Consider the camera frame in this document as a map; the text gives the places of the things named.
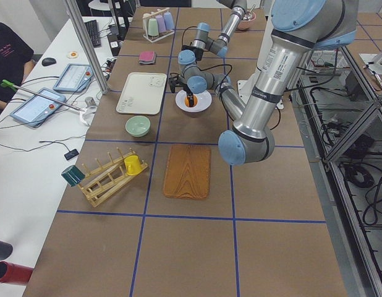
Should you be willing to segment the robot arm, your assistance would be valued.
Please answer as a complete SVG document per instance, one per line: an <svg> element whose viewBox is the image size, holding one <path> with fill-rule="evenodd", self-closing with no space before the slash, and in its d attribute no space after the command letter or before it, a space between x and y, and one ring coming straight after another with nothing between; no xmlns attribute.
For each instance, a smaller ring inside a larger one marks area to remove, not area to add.
<svg viewBox="0 0 382 297"><path fill-rule="evenodd" d="M246 102L228 77L202 71L193 50L179 53L180 83L194 94L213 90L234 121L218 141L228 164L258 162L272 154L274 137L267 123L302 56L352 43L358 8L358 1L275 1L271 8L273 44Z"/></svg>
<svg viewBox="0 0 382 297"><path fill-rule="evenodd" d="M190 45L190 50L193 51L197 61L202 60L205 51L224 58L231 36L246 15L247 2L244 0L218 0L218 3L231 9L230 17L215 40L209 37L210 26L207 23L200 22L197 25L195 38Z"/></svg>

